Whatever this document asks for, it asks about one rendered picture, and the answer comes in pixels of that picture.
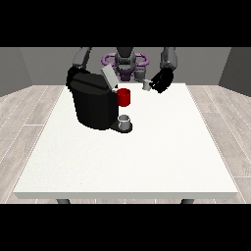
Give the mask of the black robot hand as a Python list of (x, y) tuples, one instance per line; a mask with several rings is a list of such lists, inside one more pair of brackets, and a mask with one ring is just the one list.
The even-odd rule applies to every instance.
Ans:
[(174, 71), (171, 68), (163, 68), (151, 79), (150, 86), (158, 93), (162, 93), (171, 85), (173, 79)]
[(79, 73), (79, 68), (77, 67), (70, 67), (68, 70), (68, 74), (67, 74), (67, 82), (66, 82), (66, 86), (69, 86), (70, 83), (73, 80), (73, 77)]

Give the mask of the black coffee machine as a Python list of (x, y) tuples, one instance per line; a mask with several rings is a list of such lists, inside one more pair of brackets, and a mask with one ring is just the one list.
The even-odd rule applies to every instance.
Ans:
[(92, 129), (132, 131), (132, 123), (119, 121), (118, 94), (109, 88), (105, 78), (97, 74), (77, 73), (69, 83), (78, 121)]

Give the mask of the pale grey machine lid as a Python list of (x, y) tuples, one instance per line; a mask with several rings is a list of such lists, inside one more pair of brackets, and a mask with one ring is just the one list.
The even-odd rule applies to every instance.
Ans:
[(101, 74), (106, 79), (111, 89), (114, 89), (120, 82), (111, 65), (103, 67), (101, 69)]

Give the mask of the red pod holder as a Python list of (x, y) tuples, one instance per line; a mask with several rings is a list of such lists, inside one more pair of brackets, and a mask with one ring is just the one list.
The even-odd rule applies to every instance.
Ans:
[(130, 104), (130, 90), (127, 88), (120, 88), (117, 90), (118, 105), (126, 107)]

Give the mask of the small grey cup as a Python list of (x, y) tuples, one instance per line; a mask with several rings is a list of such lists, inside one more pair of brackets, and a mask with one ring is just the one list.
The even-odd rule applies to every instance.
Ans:
[(130, 118), (128, 115), (118, 116), (119, 129), (126, 130), (130, 127)]

